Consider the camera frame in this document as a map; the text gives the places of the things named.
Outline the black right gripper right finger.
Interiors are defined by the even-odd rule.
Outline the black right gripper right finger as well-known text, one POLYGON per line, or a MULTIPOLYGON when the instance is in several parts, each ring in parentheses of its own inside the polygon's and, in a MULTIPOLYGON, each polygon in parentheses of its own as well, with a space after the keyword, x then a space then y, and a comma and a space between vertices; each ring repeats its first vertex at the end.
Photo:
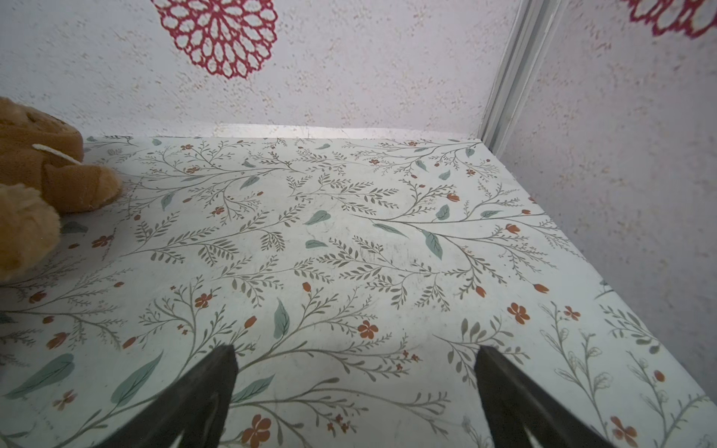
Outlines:
POLYGON ((498 349, 482 345, 475 358, 476 386, 496 447, 610 447, 498 349))

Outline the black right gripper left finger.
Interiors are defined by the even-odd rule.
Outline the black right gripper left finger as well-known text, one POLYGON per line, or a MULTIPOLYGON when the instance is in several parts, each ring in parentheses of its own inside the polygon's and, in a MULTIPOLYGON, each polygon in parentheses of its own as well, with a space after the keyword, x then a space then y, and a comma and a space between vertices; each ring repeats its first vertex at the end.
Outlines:
POLYGON ((217 447, 238 375, 235 348, 220 345, 115 431, 101 447, 217 447))

